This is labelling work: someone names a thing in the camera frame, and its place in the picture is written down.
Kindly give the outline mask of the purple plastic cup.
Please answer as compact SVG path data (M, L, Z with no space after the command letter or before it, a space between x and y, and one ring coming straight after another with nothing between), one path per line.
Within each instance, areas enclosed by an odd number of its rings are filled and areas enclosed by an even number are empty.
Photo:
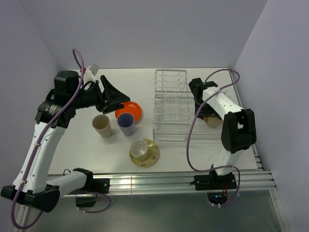
M129 137L134 134L135 118L132 114L122 113L117 118L117 124L125 136Z

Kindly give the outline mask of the light green mug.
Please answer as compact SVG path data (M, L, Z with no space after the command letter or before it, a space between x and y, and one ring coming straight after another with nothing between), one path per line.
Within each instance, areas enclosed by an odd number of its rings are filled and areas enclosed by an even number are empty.
M144 139L137 139L130 146L130 153L137 161L144 161L150 151L155 150L155 144L148 144Z

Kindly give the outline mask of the white floral bowl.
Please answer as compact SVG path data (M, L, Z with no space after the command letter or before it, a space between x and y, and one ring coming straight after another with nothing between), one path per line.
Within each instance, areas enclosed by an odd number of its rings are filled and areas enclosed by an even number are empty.
M218 116L203 116L204 122L210 128L218 128L222 126L223 120Z

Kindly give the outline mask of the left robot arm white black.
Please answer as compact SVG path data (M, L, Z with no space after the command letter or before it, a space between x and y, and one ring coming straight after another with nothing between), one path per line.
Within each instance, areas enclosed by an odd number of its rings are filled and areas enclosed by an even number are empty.
M38 107L32 146L20 173L0 193L6 199L47 213L62 196L77 190L89 193L94 187L93 173L83 168L75 168L53 181L47 179L57 145L76 111L94 106L108 114L130 101L104 75L84 89L76 71L60 71L54 78L54 86Z

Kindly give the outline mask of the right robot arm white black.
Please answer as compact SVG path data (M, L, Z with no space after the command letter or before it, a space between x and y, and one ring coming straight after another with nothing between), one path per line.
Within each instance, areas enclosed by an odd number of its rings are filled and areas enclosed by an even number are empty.
M229 190L239 186L232 171L245 150L256 143L254 112L231 101L213 82L195 78L189 83L195 101L195 119L216 117L223 122L223 148L206 175L196 175L192 185L196 190Z

